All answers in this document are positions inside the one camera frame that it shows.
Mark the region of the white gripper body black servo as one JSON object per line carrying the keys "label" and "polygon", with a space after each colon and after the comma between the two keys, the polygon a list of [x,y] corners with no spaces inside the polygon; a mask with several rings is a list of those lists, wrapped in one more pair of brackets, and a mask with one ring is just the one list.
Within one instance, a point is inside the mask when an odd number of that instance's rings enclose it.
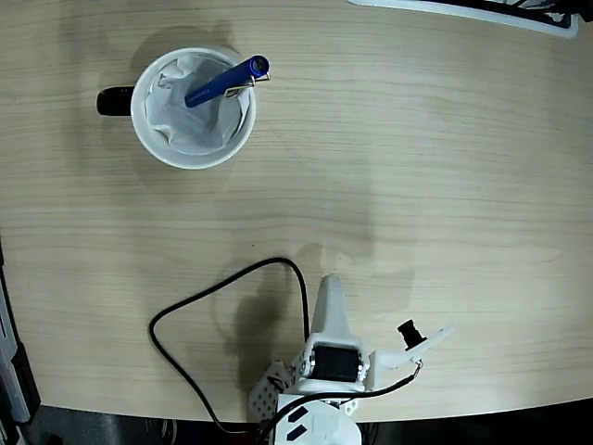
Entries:
{"label": "white gripper body black servo", "polygon": [[293,392],[362,392],[369,362],[354,346],[318,343],[294,363]]}

